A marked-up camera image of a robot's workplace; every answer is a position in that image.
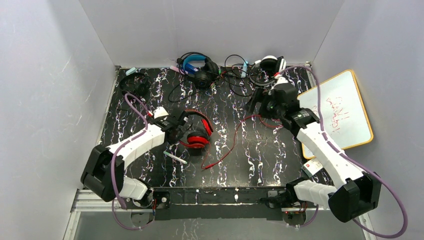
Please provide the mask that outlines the red headphones with cable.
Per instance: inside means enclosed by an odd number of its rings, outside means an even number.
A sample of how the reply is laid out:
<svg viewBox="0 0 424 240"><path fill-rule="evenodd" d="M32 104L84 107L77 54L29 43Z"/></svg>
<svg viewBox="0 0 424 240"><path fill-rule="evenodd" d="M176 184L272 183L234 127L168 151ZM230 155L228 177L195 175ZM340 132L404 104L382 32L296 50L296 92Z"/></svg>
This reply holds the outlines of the red headphones with cable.
<svg viewBox="0 0 424 240"><path fill-rule="evenodd" d="M186 110L185 113L187 114L187 116L196 115L196 116L201 117L202 128L194 128L193 131L191 131L190 133L187 134L186 142L179 140L179 143L182 144L183 146L185 146L188 149L199 149L199 150L204 149L208 144L210 144L210 137L211 137L212 133L214 132L211 121L203 113L201 113L197 110L194 110L194 109ZM249 116L245 117L243 120L241 120L239 122L239 124L235 128L232 146L228 150L228 152L226 154L224 154L218 161L216 161L214 163L210 163L208 165L204 165L205 161L206 161L206 157L205 157L203 159L202 163L201 163L201 166L200 166L201 169L207 170L207 169L213 168L214 166L221 163L235 148L235 146L237 144L237 134L238 134L239 128L242 126L242 124L244 124L248 119L254 119L255 120L256 118L259 118L260 123L267 128L277 129L277 128L283 127L281 124L270 125L270 124L264 122L263 117L259 114L249 115Z"/></svg>

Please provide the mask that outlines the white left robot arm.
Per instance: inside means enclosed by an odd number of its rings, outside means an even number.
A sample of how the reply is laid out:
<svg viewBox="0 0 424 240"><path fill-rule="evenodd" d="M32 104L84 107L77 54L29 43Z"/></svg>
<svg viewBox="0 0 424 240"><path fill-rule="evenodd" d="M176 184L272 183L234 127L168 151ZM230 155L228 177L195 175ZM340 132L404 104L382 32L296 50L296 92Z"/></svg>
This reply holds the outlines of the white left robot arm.
<svg viewBox="0 0 424 240"><path fill-rule="evenodd" d="M142 180L127 177L125 171L150 150L165 142L178 141L187 121L184 110L168 113L163 107L158 107L139 132L119 143L95 146L81 175L81 183L105 202L118 197L151 202L153 188Z"/></svg>

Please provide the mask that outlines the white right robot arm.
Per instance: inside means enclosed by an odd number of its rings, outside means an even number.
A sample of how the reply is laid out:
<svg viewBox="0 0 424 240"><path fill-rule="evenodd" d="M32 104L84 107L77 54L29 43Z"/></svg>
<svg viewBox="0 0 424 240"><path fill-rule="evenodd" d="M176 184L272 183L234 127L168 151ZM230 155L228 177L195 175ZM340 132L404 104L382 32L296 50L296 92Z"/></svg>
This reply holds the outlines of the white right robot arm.
<svg viewBox="0 0 424 240"><path fill-rule="evenodd" d="M309 108L301 107L298 92L290 83L277 83L271 90L254 90L245 108L268 119L279 119L284 129L304 144L330 175L333 184L315 183L300 177L286 184L285 190L262 201L271 206L311 202L329 209L341 222L349 222L378 207L381 182L374 172L368 173L343 157L321 126L320 118Z"/></svg>

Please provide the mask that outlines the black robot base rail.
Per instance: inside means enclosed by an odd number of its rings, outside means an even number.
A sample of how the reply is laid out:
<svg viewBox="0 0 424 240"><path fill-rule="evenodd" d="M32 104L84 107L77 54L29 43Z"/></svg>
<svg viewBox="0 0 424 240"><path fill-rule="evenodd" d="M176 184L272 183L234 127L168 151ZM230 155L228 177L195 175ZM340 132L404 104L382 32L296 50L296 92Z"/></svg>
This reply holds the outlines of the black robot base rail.
<svg viewBox="0 0 424 240"><path fill-rule="evenodd" d="M153 191L158 221L266 219L281 221L296 208L283 202L284 187L162 187Z"/></svg>

